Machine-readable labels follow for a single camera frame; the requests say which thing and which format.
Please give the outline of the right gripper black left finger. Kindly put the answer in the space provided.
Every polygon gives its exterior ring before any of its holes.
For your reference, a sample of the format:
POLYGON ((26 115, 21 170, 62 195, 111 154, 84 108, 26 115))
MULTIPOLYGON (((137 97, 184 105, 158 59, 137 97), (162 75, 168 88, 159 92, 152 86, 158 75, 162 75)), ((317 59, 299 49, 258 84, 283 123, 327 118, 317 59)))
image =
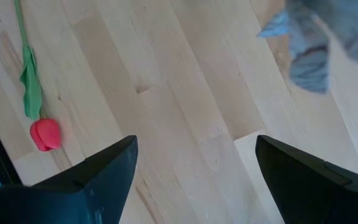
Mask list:
POLYGON ((0 187, 0 223, 119 223, 138 158, 135 135, 33 186, 0 187))

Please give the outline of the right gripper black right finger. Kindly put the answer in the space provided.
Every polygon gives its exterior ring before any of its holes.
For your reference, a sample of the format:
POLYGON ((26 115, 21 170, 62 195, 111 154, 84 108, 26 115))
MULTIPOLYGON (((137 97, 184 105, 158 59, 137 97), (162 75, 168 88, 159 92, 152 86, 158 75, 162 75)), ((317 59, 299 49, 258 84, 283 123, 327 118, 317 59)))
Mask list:
POLYGON ((255 155, 285 223, 358 223, 358 174, 267 135, 255 155))

